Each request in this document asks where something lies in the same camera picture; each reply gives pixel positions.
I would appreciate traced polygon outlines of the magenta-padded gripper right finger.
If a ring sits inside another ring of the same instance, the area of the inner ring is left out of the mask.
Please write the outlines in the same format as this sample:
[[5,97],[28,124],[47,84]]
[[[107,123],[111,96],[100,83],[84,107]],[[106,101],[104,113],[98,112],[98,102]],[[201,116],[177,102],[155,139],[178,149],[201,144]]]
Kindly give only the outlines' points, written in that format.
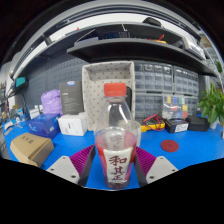
[[140,187],[178,171],[164,156],[155,157],[139,147],[136,148],[134,164]]

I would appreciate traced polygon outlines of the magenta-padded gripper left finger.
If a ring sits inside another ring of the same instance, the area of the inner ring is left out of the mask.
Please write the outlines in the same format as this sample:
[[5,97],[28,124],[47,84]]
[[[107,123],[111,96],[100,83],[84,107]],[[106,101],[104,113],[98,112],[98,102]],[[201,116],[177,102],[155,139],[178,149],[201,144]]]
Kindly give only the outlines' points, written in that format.
[[47,171],[79,186],[85,186],[95,157],[95,145],[72,156],[61,156]]

